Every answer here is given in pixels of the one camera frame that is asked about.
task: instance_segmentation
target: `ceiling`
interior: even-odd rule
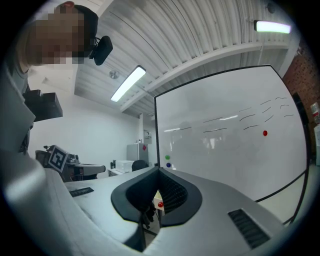
[[[52,12],[65,0],[51,0],[34,16]],[[75,66],[34,67],[31,76],[77,96],[132,116],[153,115],[153,97],[219,71],[260,65],[279,71],[286,62],[291,34],[257,33],[254,20],[292,21],[263,0],[74,0],[99,16],[97,37],[108,35],[113,51],[101,66],[86,59]],[[111,96],[137,66],[143,76],[118,101]],[[118,71],[112,79],[110,71]]]

